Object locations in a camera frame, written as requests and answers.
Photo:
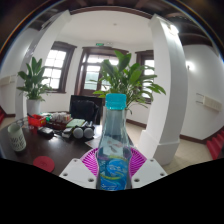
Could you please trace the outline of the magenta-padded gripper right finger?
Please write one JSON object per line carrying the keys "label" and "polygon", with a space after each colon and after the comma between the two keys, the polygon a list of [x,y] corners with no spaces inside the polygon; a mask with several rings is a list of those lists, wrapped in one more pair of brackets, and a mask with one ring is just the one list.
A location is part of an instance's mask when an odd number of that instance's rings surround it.
{"label": "magenta-padded gripper right finger", "polygon": [[147,159],[140,151],[131,149],[132,157],[129,163],[129,174],[133,189],[141,188],[167,175],[165,170],[154,159]]}

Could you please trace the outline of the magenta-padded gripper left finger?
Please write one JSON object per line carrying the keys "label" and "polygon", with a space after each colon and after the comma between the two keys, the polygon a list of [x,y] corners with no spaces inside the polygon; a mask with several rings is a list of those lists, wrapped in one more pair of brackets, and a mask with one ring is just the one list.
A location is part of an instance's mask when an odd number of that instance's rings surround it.
{"label": "magenta-padded gripper left finger", "polygon": [[84,188],[95,189],[98,176],[96,149],[91,149],[80,159],[73,158],[60,177]]}

